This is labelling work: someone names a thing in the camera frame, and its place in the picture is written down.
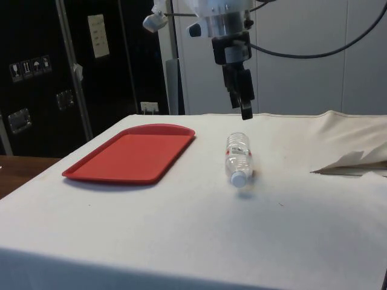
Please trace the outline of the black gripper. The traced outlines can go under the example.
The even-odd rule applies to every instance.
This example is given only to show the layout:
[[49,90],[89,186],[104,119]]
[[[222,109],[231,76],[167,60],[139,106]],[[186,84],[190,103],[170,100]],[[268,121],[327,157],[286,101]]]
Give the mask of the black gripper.
[[223,65],[224,85],[230,96],[233,109],[241,108],[243,120],[253,117],[251,101],[255,99],[252,77],[249,69],[238,72],[238,93],[236,90],[236,71],[230,63],[243,63],[252,57],[250,34],[243,31],[230,36],[212,38],[215,63]]

